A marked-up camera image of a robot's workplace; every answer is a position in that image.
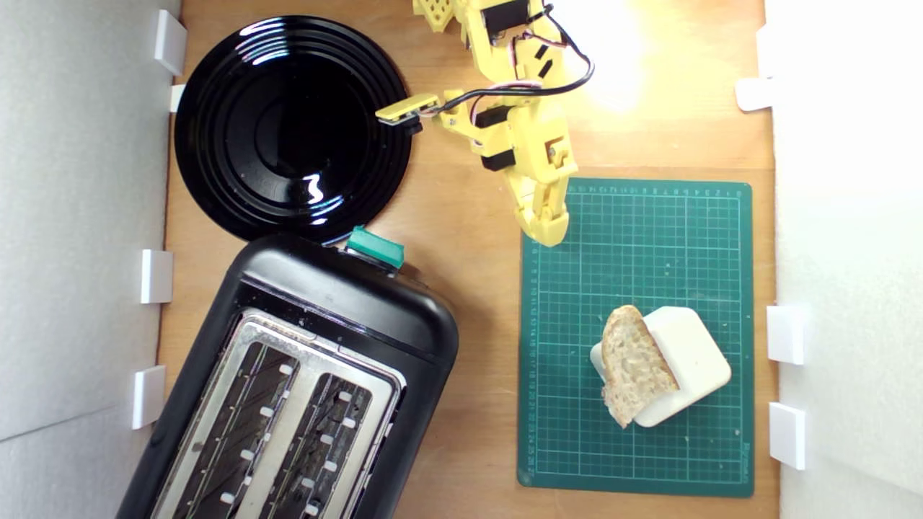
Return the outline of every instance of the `toaster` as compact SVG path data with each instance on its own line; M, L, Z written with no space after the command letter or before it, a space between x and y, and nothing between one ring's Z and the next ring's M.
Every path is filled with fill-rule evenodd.
M357 228L229 268L119 518L390 517L458 349L446 304Z

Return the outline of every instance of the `black plate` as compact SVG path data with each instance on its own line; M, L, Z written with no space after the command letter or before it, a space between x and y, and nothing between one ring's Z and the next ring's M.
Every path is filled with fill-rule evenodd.
M375 111L407 97L384 51L324 18L260 21L198 64L176 114L176 160L208 216L244 240L327 244L384 208L411 137Z

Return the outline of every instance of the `grid lines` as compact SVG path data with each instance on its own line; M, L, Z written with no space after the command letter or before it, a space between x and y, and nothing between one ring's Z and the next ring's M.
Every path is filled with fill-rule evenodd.
M565 241L523 243L520 482L752 494L750 196L735 183L571 179ZM623 431L589 351L624 304L695 309L731 381L655 428Z

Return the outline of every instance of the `bread crust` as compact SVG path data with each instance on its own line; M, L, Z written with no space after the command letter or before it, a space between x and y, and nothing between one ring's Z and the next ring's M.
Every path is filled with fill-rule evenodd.
M622 428L660 395L679 391L673 371L634 306L616 308L609 314L602 349L603 401Z

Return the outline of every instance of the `white wall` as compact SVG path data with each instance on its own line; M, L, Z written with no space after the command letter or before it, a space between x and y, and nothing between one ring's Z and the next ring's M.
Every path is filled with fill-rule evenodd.
M4 517L112 516L150 435L128 396L160 319L138 297L163 242L161 7L179 0L0 0Z
M778 303L808 311L807 468L782 517L923 517L923 32L916 2L767 0Z

